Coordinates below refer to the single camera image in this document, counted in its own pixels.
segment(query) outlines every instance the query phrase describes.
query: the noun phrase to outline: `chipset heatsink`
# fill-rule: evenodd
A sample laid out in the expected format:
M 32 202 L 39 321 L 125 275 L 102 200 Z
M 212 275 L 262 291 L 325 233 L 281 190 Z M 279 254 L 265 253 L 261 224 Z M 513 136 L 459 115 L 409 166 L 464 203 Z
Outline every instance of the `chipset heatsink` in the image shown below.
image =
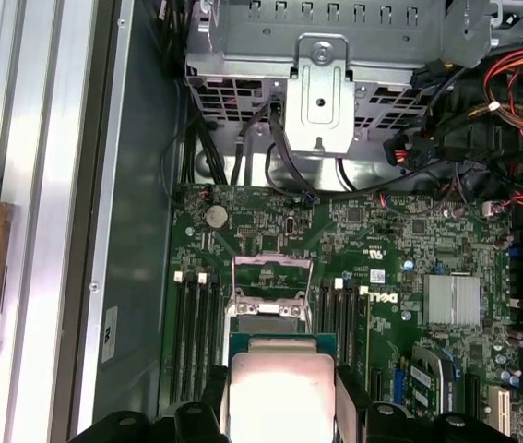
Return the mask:
M 463 275 L 426 275 L 423 320 L 425 324 L 479 326 L 481 279 Z

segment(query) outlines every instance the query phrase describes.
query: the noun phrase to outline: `motherboard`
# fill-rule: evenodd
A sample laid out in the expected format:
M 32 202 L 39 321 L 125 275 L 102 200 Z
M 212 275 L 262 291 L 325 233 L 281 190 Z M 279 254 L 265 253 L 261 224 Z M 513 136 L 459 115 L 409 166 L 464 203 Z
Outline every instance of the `motherboard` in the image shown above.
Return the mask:
M 188 185 L 174 213 L 161 406 L 197 398 L 228 334 L 330 333 L 371 398 L 520 431 L 509 220 L 431 198 L 311 201 Z

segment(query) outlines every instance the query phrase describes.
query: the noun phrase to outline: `usb port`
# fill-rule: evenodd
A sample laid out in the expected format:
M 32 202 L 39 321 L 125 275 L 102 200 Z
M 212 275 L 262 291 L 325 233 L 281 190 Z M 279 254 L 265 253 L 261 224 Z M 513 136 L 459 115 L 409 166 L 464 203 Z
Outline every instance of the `usb port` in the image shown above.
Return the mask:
M 286 219 L 286 234 L 291 234 L 294 232 L 294 218 L 288 217 Z

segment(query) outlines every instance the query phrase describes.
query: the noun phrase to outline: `green circuit board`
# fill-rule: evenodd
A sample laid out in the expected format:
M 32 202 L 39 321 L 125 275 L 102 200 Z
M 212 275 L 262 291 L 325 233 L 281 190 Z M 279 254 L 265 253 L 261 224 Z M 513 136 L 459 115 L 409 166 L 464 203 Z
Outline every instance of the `green circuit board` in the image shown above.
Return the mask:
M 477 414 L 488 422 L 484 406 L 490 402 L 489 387 L 501 383 L 497 371 L 505 366 L 495 361 L 517 360 L 517 349 L 505 344 L 510 323 L 509 258 L 504 248 L 497 247 L 497 239 L 508 233 L 508 220 L 471 219 L 454 201 L 427 215 L 405 217 L 383 208 L 378 196 L 309 204 L 267 188 L 198 185 L 184 186 L 182 194 L 184 207 L 174 214 L 169 255 L 162 406 L 197 397 L 203 389 L 200 378 L 210 365 L 222 361 L 232 258 L 280 254 L 312 261 L 312 275 L 307 269 L 240 267 L 237 285 L 247 295 L 271 297 L 278 291 L 284 296 L 288 290 L 286 296 L 295 297 L 310 279 L 312 321 L 299 324 L 298 331 L 337 333 L 335 324 L 322 319 L 325 281 L 352 281 L 361 302 L 353 309 L 360 312 L 355 321 L 346 323 L 353 329 L 346 346 L 352 343 L 353 351 L 347 355 L 340 350 L 339 363 L 352 365 L 375 400 L 397 400 L 417 415 L 434 414 L 435 398 L 429 408 L 419 408 L 415 396 L 427 393 L 414 393 L 417 386 L 410 375 L 411 350 L 422 346 L 452 360 L 454 410 L 466 408 L 465 376 L 477 378 L 481 406 Z M 415 212 L 433 202 L 428 197 L 393 196 L 387 204 Z M 211 207 L 217 211 L 210 219 Z M 207 276 L 201 291 L 200 274 Z M 426 324 L 424 278 L 450 274 L 480 278 L 480 326 Z M 237 322 L 232 330 L 238 330 Z

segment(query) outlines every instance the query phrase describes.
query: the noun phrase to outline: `white pcie slot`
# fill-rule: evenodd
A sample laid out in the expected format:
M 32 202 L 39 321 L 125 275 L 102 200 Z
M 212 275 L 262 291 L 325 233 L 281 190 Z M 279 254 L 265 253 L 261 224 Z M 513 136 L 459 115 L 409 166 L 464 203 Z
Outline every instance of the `white pcie slot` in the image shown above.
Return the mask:
M 491 404 L 490 425 L 497 431 L 511 436 L 511 393 L 499 386 L 489 388 Z

